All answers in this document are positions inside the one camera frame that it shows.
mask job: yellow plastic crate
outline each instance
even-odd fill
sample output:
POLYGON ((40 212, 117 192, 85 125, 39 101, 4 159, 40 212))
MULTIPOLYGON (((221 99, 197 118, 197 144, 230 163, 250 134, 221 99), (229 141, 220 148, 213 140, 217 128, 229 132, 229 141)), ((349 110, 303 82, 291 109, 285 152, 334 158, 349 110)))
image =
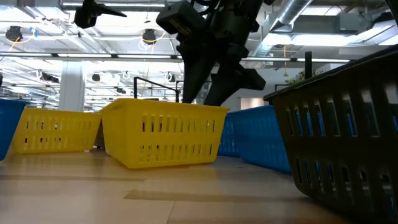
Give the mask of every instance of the yellow plastic crate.
POLYGON ((26 108, 12 148, 18 154, 89 151, 100 121, 98 113, 26 108))
POLYGON ((101 112, 106 152, 133 169, 213 162, 228 109, 118 99, 101 112))

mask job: wooden floor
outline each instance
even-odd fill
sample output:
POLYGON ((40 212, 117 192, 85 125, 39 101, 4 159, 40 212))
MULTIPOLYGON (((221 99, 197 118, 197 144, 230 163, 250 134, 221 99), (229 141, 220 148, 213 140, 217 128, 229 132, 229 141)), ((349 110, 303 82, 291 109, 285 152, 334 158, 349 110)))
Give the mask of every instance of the wooden floor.
POLYGON ((95 151, 0 162, 0 223, 349 222, 302 195, 290 176, 239 159, 128 170, 95 151))

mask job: blue plastic bin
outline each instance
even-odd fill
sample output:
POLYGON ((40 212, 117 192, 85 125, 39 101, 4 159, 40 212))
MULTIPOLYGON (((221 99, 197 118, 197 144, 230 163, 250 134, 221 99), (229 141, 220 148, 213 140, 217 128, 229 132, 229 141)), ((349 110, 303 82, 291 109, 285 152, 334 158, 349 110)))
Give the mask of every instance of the blue plastic bin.
POLYGON ((0 100, 0 161, 6 158, 26 104, 25 101, 0 100))
POLYGON ((228 115, 225 118, 223 135, 221 137, 220 147, 218 148, 218 155, 239 157, 238 148, 235 147, 234 143, 234 126, 228 115))
POLYGON ((273 106, 232 112, 234 146, 248 163, 291 173, 273 106))

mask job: ceiling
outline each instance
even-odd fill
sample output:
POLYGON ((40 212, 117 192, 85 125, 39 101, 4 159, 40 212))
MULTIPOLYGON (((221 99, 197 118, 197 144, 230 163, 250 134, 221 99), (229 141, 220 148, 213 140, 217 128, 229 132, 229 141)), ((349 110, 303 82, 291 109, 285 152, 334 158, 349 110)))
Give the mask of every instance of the ceiling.
MULTIPOLYGON (((124 11, 124 13, 127 15, 127 18, 102 15, 98 18, 94 28, 83 30, 77 28, 73 23, 75 11, 72 10, 76 7, 73 5, 81 2, 64 0, 63 3, 66 3, 67 6, 63 7, 0 5, 0 52, 179 54, 176 51, 178 41, 175 39, 175 35, 169 35, 156 24, 155 20, 158 12, 149 9, 149 7, 145 7, 144 9, 134 7, 131 10, 125 8, 127 11, 124 11), (6 39, 5 31, 10 26, 21 27, 23 33, 21 43, 14 44, 6 39), (155 34, 158 38, 155 45, 146 45, 143 43, 141 35, 145 29, 155 29, 155 34)), ((105 3, 124 4, 138 2, 143 4, 164 3, 164 1, 132 0, 107 0, 105 3)), ((276 0, 273 6, 266 6, 264 4, 257 17, 257 21, 263 25, 267 15, 277 12, 280 9, 280 2, 280 0, 276 0)), ((375 15, 379 15, 379 12, 375 13, 375 11, 380 9, 381 12, 386 11, 386 5, 382 0, 314 0, 297 20, 297 27, 300 27, 299 25, 303 27, 307 26, 308 21, 312 20, 311 16, 332 18, 349 13, 358 18, 358 26, 365 27, 362 30, 363 32, 350 34, 350 40, 354 41, 351 41, 350 44, 327 46, 327 44, 311 45, 296 41, 300 37, 304 38, 304 35, 307 34, 300 33, 300 31, 292 34, 276 33, 265 37, 261 32, 262 29, 259 29, 259 32, 250 34, 246 48, 250 52, 255 52, 261 43, 270 44, 271 49, 267 55, 269 57, 304 58, 306 51, 312 51, 314 58, 349 60, 361 58, 386 48, 386 45, 380 44, 386 40, 395 38, 398 34, 396 24, 391 25, 387 30, 375 30, 373 27, 374 18, 376 17, 375 15), (285 38, 287 38, 287 43, 282 45, 282 40, 285 38)), ((322 40, 328 36, 330 35, 321 34, 317 38, 322 40)), ((122 95, 111 87, 90 88, 86 91, 86 108, 88 110, 97 110, 101 105, 105 105, 111 101, 109 98, 129 96, 131 94, 132 77, 135 76, 147 78, 150 81, 169 87, 175 87, 175 84, 168 82, 165 79, 165 75, 171 73, 176 76, 177 80, 183 79, 184 66, 181 60, 173 62, 167 60, 143 62, 142 60, 135 61, 132 59, 130 61, 115 62, 103 58, 87 58, 81 61, 83 61, 88 74, 87 86, 120 86, 124 90, 127 90, 127 93, 122 95), (101 82, 94 82, 91 79, 94 73, 98 73, 103 77, 101 82), (98 101, 98 106, 92 106, 92 102, 89 101, 93 100, 98 101)), ((303 63, 265 62, 260 60, 245 61, 242 64, 246 68, 268 68, 274 70, 284 67, 304 67, 303 63)), ((4 83, 6 85, 32 85, 2 88, 0 96, 3 98, 23 97, 27 100, 33 99, 34 102, 41 102, 34 104, 34 106, 57 108, 59 87, 53 83, 40 80, 37 71, 41 70, 61 79, 62 67, 62 60, 55 60, 55 58, 4 57, 2 59, 0 57, 0 72, 4 74, 4 83)), ((175 100, 173 91, 161 88, 148 90, 147 87, 150 85, 139 82, 141 88, 144 85, 146 89, 142 89, 140 94, 143 97, 161 98, 170 101, 175 100)))

